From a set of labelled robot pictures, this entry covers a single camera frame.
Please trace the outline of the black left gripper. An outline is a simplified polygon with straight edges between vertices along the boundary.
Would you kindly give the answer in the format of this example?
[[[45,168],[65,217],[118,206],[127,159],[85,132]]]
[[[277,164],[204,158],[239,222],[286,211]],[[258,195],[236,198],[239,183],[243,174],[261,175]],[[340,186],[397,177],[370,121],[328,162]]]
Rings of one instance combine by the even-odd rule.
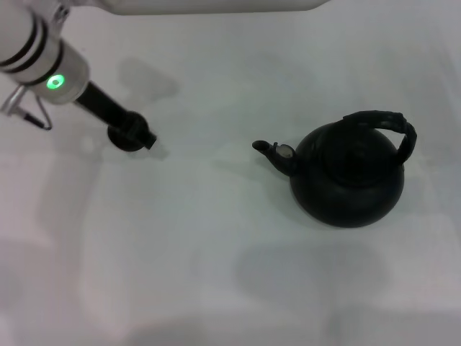
[[[108,126],[122,126],[122,149],[151,149],[157,140],[142,115],[128,111],[125,120],[125,109],[92,81],[74,103]]]

